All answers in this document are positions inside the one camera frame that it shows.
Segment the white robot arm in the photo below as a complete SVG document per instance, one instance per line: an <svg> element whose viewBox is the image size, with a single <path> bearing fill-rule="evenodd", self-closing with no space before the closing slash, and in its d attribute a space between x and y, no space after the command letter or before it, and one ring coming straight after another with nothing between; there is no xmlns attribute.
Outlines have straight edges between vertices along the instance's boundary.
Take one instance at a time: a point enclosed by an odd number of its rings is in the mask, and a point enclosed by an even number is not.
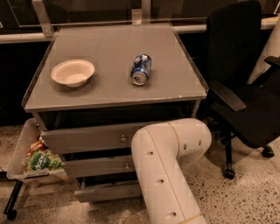
<svg viewBox="0 0 280 224"><path fill-rule="evenodd" d="M132 138L131 152L150 224L207 224L178 163L193 165L212 142L193 118L152 124Z"/></svg>

